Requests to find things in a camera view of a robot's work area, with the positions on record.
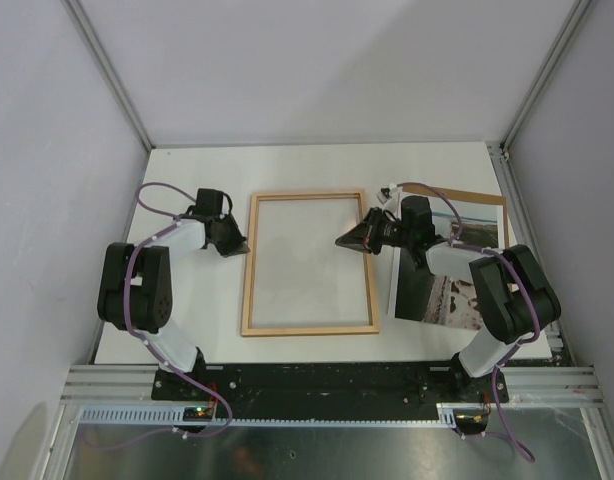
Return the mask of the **brown frame backing board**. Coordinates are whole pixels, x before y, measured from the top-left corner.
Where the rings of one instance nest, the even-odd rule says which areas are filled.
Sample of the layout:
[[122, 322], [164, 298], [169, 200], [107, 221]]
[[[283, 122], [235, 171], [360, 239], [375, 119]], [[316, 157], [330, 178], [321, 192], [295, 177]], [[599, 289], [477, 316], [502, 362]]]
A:
[[444, 201], [446, 199], [461, 217], [463, 225], [459, 237], [461, 241], [481, 247], [505, 248], [510, 245], [510, 226], [505, 197], [408, 184], [402, 188], [400, 199], [412, 195], [421, 195], [429, 199], [433, 223], [442, 237], [455, 235], [459, 227], [454, 212]]

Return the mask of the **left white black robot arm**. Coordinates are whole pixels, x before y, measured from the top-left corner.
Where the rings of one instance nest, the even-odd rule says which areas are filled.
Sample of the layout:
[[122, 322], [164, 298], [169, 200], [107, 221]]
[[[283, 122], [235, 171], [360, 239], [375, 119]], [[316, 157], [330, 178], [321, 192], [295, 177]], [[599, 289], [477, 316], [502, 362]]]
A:
[[161, 369], [175, 373], [174, 389], [189, 400], [206, 392], [208, 376], [196, 368], [201, 351], [172, 319], [172, 265], [210, 245], [223, 258], [247, 253], [232, 210], [227, 193], [200, 188], [184, 212], [167, 215], [164, 229], [138, 244], [112, 243], [105, 252], [98, 317], [138, 339]]

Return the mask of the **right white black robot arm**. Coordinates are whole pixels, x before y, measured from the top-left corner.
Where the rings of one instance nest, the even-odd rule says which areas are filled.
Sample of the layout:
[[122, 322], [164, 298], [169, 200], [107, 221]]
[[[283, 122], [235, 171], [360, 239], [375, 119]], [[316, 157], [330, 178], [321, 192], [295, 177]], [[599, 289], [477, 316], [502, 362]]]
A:
[[369, 209], [335, 244], [373, 255], [395, 249], [395, 318], [475, 328], [447, 364], [418, 369], [421, 399], [484, 400], [504, 386], [498, 368], [558, 320], [561, 305], [527, 246], [498, 249], [484, 224], [478, 244], [467, 244], [456, 209], [440, 213], [433, 206], [427, 196], [406, 194], [395, 212]]

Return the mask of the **aerial beach photo print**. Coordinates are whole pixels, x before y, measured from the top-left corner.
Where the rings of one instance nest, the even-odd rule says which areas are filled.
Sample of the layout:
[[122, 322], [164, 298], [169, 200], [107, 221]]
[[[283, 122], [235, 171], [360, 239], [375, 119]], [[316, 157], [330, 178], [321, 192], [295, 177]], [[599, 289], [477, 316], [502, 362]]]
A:
[[[458, 231], [463, 230], [461, 217]], [[395, 249], [387, 314], [393, 318], [477, 331], [483, 326], [476, 292], [468, 282], [437, 277], [415, 266], [407, 252]]]

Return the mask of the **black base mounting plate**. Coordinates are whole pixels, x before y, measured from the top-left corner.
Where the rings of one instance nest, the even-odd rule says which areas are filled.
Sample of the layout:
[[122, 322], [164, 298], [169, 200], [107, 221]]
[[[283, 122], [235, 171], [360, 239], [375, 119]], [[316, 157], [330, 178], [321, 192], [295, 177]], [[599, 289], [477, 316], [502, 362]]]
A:
[[196, 404], [217, 392], [217, 414], [307, 413], [325, 419], [422, 418], [440, 403], [483, 404], [509, 399], [502, 374], [470, 379], [455, 363], [343, 362], [202, 365], [191, 378], [204, 390], [158, 370], [151, 397]]

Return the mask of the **right aluminium corner post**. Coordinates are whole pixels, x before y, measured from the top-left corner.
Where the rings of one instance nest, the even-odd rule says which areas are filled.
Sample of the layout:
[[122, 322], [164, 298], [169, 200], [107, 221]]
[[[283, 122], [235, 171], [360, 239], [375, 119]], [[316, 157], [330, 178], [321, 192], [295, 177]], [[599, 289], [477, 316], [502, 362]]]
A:
[[594, 0], [577, 0], [573, 2], [563, 24], [543, 58], [528, 91], [514, 113], [511, 123], [498, 143], [501, 155], [504, 158], [509, 157], [513, 143], [529, 120], [538, 101], [554, 79], [560, 65], [596, 5], [597, 1]]

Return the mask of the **left aluminium corner post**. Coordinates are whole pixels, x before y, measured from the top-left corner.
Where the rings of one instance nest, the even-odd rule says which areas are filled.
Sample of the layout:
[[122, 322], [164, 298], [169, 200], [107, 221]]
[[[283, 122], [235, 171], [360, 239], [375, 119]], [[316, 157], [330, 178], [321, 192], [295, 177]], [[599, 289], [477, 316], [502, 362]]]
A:
[[92, 57], [121, 114], [128, 122], [143, 150], [147, 153], [151, 152], [154, 148], [154, 143], [82, 2], [78, 0], [62, 0], [61, 4]]

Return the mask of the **aluminium front rail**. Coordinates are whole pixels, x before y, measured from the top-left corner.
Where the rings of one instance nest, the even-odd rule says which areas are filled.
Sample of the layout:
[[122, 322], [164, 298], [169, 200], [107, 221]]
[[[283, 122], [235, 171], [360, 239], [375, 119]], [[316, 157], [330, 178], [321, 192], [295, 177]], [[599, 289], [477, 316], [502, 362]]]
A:
[[[62, 404], [131, 405], [150, 402], [154, 365], [76, 365], [69, 370]], [[591, 367], [506, 367], [510, 403], [526, 408], [603, 408]]]

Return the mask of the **aluminium corner post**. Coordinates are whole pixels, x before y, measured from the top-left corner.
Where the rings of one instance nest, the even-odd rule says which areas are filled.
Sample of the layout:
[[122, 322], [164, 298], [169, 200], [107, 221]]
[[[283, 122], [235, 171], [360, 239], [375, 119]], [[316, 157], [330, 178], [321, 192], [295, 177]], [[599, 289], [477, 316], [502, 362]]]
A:
[[543, 58], [528, 91], [514, 113], [511, 123], [498, 143], [501, 155], [504, 158], [509, 157], [513, 143], [529, 120], [538, 101], [554, 79], [560, 65], [596, 5], [597, 1], [594, 0], [577, 0], [573, 2], [563, 24]]
[[82, 2], [78, 0], [62, 0], [61, 4], [92, 57], [121, 114], [128, 122], [143, 150], [147, 153], [151, 152], [154, 148], [154, 143]]

